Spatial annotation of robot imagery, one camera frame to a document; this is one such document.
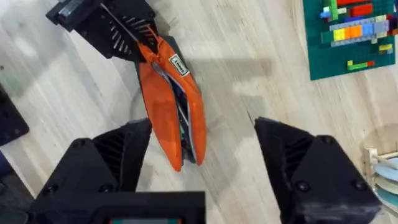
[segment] lego baseplate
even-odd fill
[[[320,12],[327,5],[329,0],[303,0],[305,30],[307,35],[308,60],[310,64],[311,80],[333,77],[346,73],[358,72],[370,68],[383,67],[395,64],[395,44],[394,36],[378,38],[376,44],[372,44],[372,38],[362,36],[364,40],[358,42],[357,39],[330,42],[322,42],[321,34],[333,32],[331,26],[342,24],[349,18],[349,14],[339,14],[338,19],[330,22],[320,18]],[[366,15],[363,19],[375,18],[376,16],[392,14],[394,12],[394,0],[371,0],[373,13]],[[347,4],[338,6],[339,8],[351,8],[360,6],[363,3]],[[392,44],[392,54],[380,54],[379,48],[382,45]],[[347,63],[353,61],[354,64],[371,62],[371,67],[356,68],[349,70]]]

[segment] lego brick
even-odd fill
[[[346,40],[340,40],[340,41],[334,41],[330,44],[331,47],[338,47],[342,45],[348,45],[348,44],[355,44],[358,42],[364,42],[367,40],[372,40],[375,39],[376,35],[367,35],[367,36],[361,36],[361,37],[355,37],[351,39],[346,39]]]
[[[333,32],[322,32],[321,33],[321,42],[323,44],[330,43],[333,41]]]
[[[377,34],[378,38],[383,38],[383,37],[387,37],[387,32],[381,32]]]
[[[374,33],[387,32],[389,30],[389,21],[375,22],[373,24]]]
[[[375,18],[369,18],[369,19],[360,19],[357,21],[351,21],[351,22],[344,22],[341,24],[335,24],[330,26],[330,31],[332,30],[337,30],[337,29],[342,29],[342,28],[346,28],[346,27],[350,27],[350,26],[358,26],[358,25],[363,25],[363,24],[369,24],[369,23],[374,23],[375,22]]]
[[[338,10],[337,10],[337,2],[336,0],[330,0],[330,11],[331,11],[331,19],[338,19]]]
[[[363,4],[354,6],[350,9],[351,16],[366,16],[371,15],[373,13],[373,4]]]
[[[363,19],[364,16],[356,16],[356,17],[347,17],[344,19],[345,22],[351,22],[351,21],[356,21],[356,20],[360,20]]]
[[[339,8],[338,9],[338,14],[346,14],[347,13],[347,8]]]
[[[348,70],[357,70],[357,69],[362,69],[362,68],[367,68],[368,67],[368,63],[364,62],[364,63],[359,63],[356,65],[349,65],[348,66]]]
[[[329,18],[330,16],[331,16],[330,12],[321,12],[319,14],[319,17],[321,17],[322,19]]]
[[[379,51],[392,49],[392,44],[380,45]]]
[[[382,16],[376,16],[376,22],[382,22],[387,20],[387,16],[386,15],[382,15]]]
[[[374,66],[376,63],[374,61],[368,61],[368,67]]]
[[[351,29],[350,28],[344,28],[344,37],[346,39],[350,39],[351,37]]]
[[[370,0],[337,0],[338,6],[343,6],[345,4],[359,3],[359,2],[367,2]]]
[[[347,29],[349,29],[351,38],[361,37],[362,36],[362,25],[352,26],[352,27],[349,27]]]
[[[362,25],[362,35],[371,35],[374,33],[373,24]]]
[[[344,29],[338,29],[333,31],[333,39],[334,41],[344,40],[345,32]]]

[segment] orange lego brick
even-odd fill
[[[362,36],[362,25],[349,27],[350,38],[361,37]]]
[[[351,30],[350,30],[350,28],[345,28],[344,29],[344,37],[346,39],[350,39],[351,38]]]
[[[373,13],[373,4],[363,4],[360,6],[354,6],[350,10],[351,16],[365,16],[365,15],[371,15]]]

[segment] wooden floor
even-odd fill
[[[201,167],[176,173],[153,136],[139,190],[206,190],[208,223],[279,223],[258,116],[333,135],[359,169],[364,146],[396,150],[397,66],[311,82],[301,1],[149,3],[203,93],[208,145]],[[0,0],[0,82],[31,129],[1,150],[33,195],[75,138],[146,117],[134,64],[53,25],[54,4]]]

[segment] green lego baseplate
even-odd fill
[[[394,12],[394,0],[371,0],[371,3],[373,4],[373,14],[365,16],[365,18],[392,14]],[[340,14],[338,15],[338,20],[325,22],[323,19],[320,19],[319,16],[323,7],[325,7],[324,0],[303,0],[303,5],[311,80],[395,64],[396,56],[393,35],[378,39],[376,44],[372,44],[371,41],[368,40],[365,42],[331,47],[330,43],[322,43],[321,33],[328,32],[331,25],[344,23],[346,16]],[[350,4],[349,6],[341,7],[351,7],[355,5],[359,4]],[[379,46],[384,44],[392,44],[394,53],[380,55]],[[347,61],[349,60],[352,60],[354,64],[368,61],[374,61],[375,64],[372,67],[349,71],[347,69]]]

